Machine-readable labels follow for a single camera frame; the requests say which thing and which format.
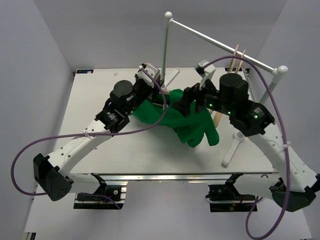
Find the green t shirt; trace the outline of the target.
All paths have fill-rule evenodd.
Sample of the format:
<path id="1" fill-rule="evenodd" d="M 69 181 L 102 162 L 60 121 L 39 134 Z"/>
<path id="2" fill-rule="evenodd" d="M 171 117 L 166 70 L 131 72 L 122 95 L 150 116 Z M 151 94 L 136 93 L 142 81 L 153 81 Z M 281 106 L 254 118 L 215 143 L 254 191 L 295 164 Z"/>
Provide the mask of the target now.
<path id="1" fill-rule="evenodd" d="M 181 89 L 170 91 L 170 106 L 159 125 L 172 129 L 183 144 L 189 147 L 197 147 L 206 137 L 209 146 L 216 146 L 220 137 L 213 122 L 213 118 L 207 109 L 196 113 L 195 103 L 192 102 L 189 117 L 184 117 L 172 105 L 183 96 Z M 160 119 L 164 110 L 156 106 L 150 100 L 145 100 L 134 112 L 133 115 L 142 123 L 152 125 Z"/>

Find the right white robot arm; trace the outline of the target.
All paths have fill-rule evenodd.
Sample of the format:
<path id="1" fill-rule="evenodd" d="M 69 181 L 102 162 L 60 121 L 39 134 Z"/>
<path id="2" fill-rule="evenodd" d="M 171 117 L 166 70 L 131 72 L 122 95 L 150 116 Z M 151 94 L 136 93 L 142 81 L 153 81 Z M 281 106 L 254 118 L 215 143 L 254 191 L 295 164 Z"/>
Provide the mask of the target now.
<path id="1" fill-rule="evenodd" d="M 187 87 L 182 99 L 173 108 L 184 117 L 210 109 L 229 117 L 229 122 L 254 143 L 270 161 L 278 175 L 267 178 L 250 174 L 233 173 L 221 188 L 208 194 L 212 201 L 236 200 L 242 195 L 259 196 L 274 200 L 288 212 L 295 212 L 309 206 L 320 190 L 320 176 L 311 170 L 295 153 L 283 143 L 274 117 L 267 108 L 251 101 L 249 84 L 235 73 L 220 77 L 219 88 L 211 80 L 205 86 L 199 83 Z"/>

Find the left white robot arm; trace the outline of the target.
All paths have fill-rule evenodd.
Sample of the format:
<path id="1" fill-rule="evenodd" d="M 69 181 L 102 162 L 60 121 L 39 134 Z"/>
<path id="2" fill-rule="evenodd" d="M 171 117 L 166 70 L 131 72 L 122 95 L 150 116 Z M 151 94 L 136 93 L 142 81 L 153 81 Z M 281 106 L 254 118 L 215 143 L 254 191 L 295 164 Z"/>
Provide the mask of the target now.
<path id="1" fill-rule="evenodd" d="M 118 81 L 100 111 L 85 128 L 84 136 L 75 137 L 47 156 L 41 153 L 33 159 L 36 182 L 52 201 L 69 193 L 86 193 L 94 199 L 103 198 L 107 184 L 97 173 L 71 173 L 71 170 L 91 151 L 108 141 L 112 133 L 120 132 L 129 122 L 129 115 L 145 100 L 155 100 L 159 94 L 156 86 L 135 76 L 135 83 Z"/>

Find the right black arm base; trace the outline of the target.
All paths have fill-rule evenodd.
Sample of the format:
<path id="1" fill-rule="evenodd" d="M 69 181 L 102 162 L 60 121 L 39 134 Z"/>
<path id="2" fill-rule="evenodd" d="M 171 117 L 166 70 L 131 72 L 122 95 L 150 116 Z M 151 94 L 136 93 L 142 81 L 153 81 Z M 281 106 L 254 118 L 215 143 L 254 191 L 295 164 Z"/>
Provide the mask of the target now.
<path id="1" fill-rule="evenodd" d="M 233 173 L 224 184 L 210 184 L 208 194 L 211 213 L 244 213 L 249 212 L 256 200 L 254 195 L 240 194 L 234 187 L 236 180 L 243 173 Z"/>

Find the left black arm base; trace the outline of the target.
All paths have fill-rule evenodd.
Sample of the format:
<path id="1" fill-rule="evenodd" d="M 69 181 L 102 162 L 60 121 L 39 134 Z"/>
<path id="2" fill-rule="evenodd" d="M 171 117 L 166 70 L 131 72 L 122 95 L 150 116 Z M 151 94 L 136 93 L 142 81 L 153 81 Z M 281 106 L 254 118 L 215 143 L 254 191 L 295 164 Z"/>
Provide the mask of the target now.
<path id="1" fill-rule="evenodd" d="M 75 195 L 75 210 L 121 210 L 127 192 L 124 183 L 106 182 L 100 175 L 91 174 L 98 181 L 99 187 L 93 193 L 81 191 Z"/>

